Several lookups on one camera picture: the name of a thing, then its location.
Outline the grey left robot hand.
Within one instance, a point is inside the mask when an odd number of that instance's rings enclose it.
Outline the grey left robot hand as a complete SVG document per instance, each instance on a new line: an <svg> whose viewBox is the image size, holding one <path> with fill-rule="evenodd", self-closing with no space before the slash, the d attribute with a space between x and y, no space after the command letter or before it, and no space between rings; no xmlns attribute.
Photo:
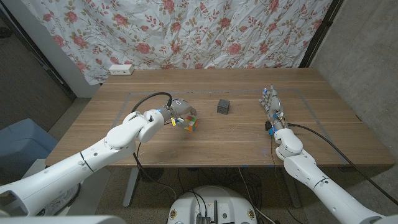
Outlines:
<svg viewBox="0 0 398 224"><path fill-rule="evenodd" d="M164 117L164 121L174 119L176 125L181 128L187 128L188 123L182 118L185 114L196 116L197 111L187 101L182 98L172 100L170 106L164 106L160 109L160 113Z"/></svg>

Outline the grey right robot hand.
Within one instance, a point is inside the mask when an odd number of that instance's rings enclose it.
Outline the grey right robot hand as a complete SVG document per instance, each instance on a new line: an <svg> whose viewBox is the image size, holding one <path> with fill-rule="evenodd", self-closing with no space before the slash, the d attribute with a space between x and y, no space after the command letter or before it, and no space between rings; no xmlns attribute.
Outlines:
<svg viewBox="0 0 398 224"><path fill-rule="evenodd" d="M259 102L267 114L267 121L265 123L266 131L276 132L284 129L285 124L282 121L284 109L273 85L269 89L265 88L263 90L262 98L259 99Z"/></svg>

